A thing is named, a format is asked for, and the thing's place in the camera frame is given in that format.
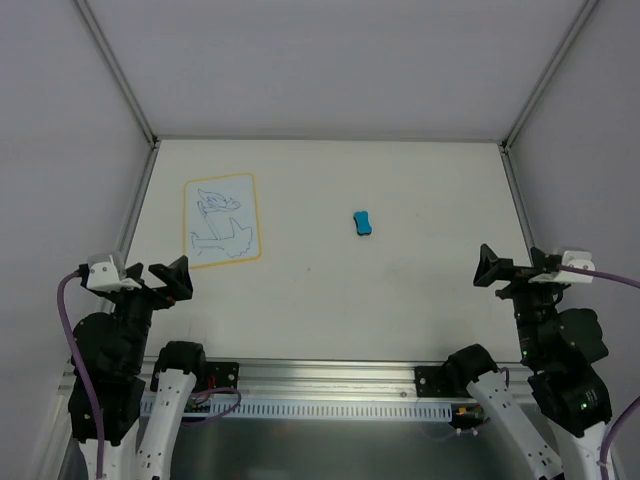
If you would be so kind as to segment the yellow framed small whiteboard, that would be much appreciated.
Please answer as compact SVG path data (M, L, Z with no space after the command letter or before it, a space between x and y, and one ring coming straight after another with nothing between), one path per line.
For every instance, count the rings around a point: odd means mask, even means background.
M192 269L260 258L260 222L252 174L236 173L185 183L183 252Z

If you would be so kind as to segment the blue foam whiteboard eraser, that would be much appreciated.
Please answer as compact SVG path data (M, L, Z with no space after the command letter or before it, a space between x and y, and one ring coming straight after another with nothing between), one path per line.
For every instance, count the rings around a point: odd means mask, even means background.
M356 211L353 214L353 221L356 228L356 234L358 236L365 237L372 234L373 227L370 223L369 213L367 211Z

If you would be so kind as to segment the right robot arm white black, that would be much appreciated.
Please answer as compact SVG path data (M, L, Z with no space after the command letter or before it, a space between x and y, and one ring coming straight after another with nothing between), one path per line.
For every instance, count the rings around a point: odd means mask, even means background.
M532 248L530 255L530 265L518 266L482 245L473 284L504 283L495 294L513 304L521 363L532 373L527 383L557 445L545 442L516 406L501 370L481 345L451 354L441 371L449 389L470 395L516 447L533 478L612 479L613 441L639 402L612 415L609 391L593 368L609 353L597 313L589 308L559 311L557 306L573 284L605 279L636 288L639 283L597 270L587 251L550 254Z

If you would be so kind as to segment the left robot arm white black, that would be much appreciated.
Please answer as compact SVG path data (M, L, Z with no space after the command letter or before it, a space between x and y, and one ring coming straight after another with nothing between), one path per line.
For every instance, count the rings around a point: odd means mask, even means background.
M72 280L112 303L70 324L65 290ZM141 378L152 316L193 296L189 261L125 267L115 254L98 255L64 277L57 307L71 352L75 383L68 402L71 433L92 479L167 479L189 397L208 379L204 348L171 341L160 351L156 397L140 424L146 383Z

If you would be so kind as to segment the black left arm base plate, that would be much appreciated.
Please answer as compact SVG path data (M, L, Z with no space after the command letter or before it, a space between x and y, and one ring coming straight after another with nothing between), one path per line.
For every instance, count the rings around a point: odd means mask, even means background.
M218 388L236 388L240 364L230 361L207 361L203 375L194 387L195 392Z

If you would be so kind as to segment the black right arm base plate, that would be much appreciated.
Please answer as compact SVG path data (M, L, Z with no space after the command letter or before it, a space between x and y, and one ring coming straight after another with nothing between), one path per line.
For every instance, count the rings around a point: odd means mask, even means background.
M443 366L419 365L413 370L418 398L450 398L455 395Z

